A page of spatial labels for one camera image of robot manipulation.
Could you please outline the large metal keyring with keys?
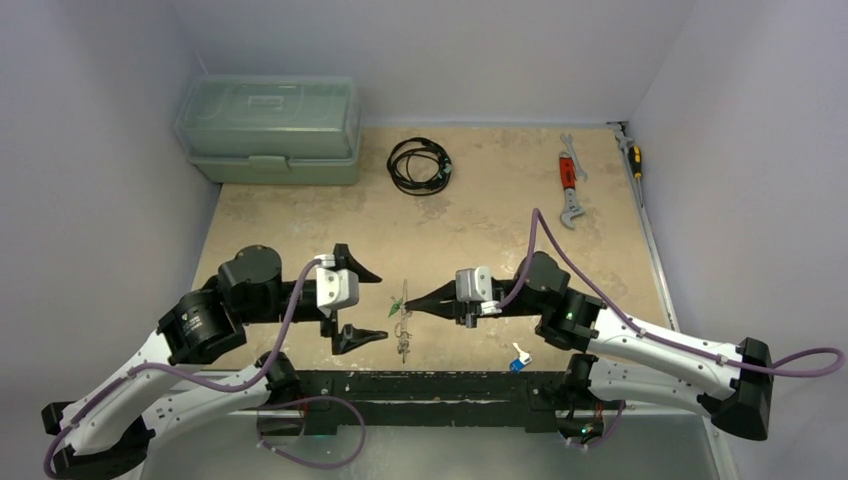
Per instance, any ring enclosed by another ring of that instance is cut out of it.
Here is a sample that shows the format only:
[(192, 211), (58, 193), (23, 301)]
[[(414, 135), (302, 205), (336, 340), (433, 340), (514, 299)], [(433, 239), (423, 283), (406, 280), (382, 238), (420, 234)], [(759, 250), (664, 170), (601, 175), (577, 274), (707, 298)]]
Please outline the large metal keyring with keys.
[(392, 298), (392, 302), (396, 299), (404, 300), (404, 309), (401, 314), (395, 315), (397, 316), (397, 321), (394, 326), (394, 335), (397, 339), (397, 353), (401, 357), (401, 362), (405, 364), (407, 362), (408, 355), (410, 353), (410, 339), (411, 334), (408, 330), (409, 320), (411, 319), (412, 312), (408, 311), (406, 308), (406, 302), (408, 299), (408, 281), (404, 280), (402, 284), (401, 293), (397, 298)]

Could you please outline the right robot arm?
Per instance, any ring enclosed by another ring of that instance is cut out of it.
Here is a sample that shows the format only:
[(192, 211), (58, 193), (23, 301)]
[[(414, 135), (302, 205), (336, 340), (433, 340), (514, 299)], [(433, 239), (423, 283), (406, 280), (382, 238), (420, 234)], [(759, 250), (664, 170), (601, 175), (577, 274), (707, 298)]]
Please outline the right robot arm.
[(522, 263), (529, 269), (525, 279), (495, 279), (486, 267), (462, 269), (405, 307), (468, 328), (481, 318), (537, 317), (535, 334), (571, 358), (558, 386), (536, 391), (568, 409), (653, 403), (701, 415), (742, 439), (767, 439), (773, 378), (740, 366), (770, 366), (764, 342), (721, 343), (638, 319), (626, 324), (601, 299), (571, 288), (569, 273), (548, 254), (536, 252)]

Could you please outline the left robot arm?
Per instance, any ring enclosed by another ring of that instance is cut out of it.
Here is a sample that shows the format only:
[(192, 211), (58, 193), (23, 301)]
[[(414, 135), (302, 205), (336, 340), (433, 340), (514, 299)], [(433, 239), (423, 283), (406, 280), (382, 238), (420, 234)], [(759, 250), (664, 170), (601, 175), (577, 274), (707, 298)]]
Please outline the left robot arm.
[(52, 479), (115, 479), (141, 469), (150, 450), (209, 420), (244, 409), (294, 409), (305, 416), (313, 397), (280, 343), (255, 363), (219, 381), (202, 370), (242, 346), (251, 323), (316, 322), (335, 355), (382, 340), (382, 331), (340, 325), (359, 287), (378, 276), (344, 244), (316, 256), (293, 282), (270, 247), (253, 245), (220, 265), (200, 289), (184, 295), (144, 344), (97, 389), (42, 410), (52, 442), (43, 469)]

